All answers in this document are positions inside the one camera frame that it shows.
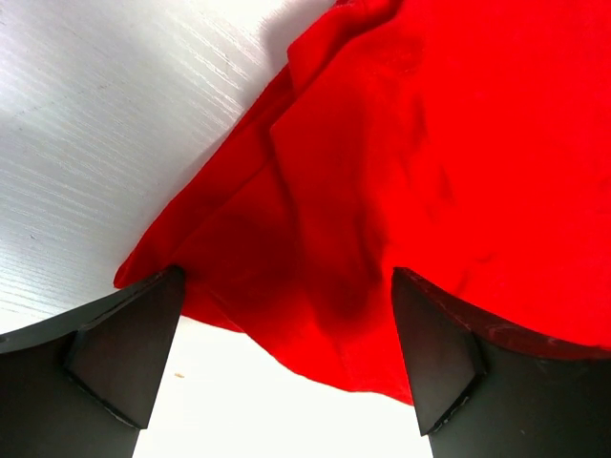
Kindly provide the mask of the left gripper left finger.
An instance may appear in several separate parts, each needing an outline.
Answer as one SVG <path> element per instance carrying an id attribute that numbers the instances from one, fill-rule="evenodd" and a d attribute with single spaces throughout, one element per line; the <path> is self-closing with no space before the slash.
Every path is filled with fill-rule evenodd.
<path id="1" fill-rule="evenodd" d="M 185 296 L 178 268 L 1 337 L 1 455 L 131 457 Z"/>

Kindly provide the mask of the red t shirt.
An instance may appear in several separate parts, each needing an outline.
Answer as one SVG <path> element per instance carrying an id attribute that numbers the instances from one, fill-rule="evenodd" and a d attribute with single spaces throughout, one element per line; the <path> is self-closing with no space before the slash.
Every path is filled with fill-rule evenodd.
<path id="1" fill-rule="evenodd" d="M 397 267 L 609 347 L 608 2 L 340 1 L 287 56 L 116 287 L 179 266 L 187 317 L 403 403 Z"/>

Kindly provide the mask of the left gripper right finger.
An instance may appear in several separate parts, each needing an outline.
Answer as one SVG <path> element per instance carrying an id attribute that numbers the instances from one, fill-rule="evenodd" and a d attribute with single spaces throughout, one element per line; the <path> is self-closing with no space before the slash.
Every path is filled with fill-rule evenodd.
<path id="1" fill-rule="evenodd" d="M 391 303 L 420 433 L 436 457 L 606 457 L 610 353 L 464 302 L 406 268 Z"/>

